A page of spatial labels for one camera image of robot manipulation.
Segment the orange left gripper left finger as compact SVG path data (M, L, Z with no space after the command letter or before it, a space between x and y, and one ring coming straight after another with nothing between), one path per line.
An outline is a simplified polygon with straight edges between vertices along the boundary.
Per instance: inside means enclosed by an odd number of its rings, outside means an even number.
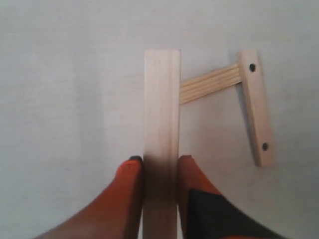
M144 165L132 156L117 169L110 185L88 206L40 239L136 239L144 198Z

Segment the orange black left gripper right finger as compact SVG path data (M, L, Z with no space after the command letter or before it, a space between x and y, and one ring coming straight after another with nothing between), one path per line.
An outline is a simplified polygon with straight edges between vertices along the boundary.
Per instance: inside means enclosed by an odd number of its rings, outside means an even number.
M177 201L185 239L280 239L232 205L190 155L177 162Z

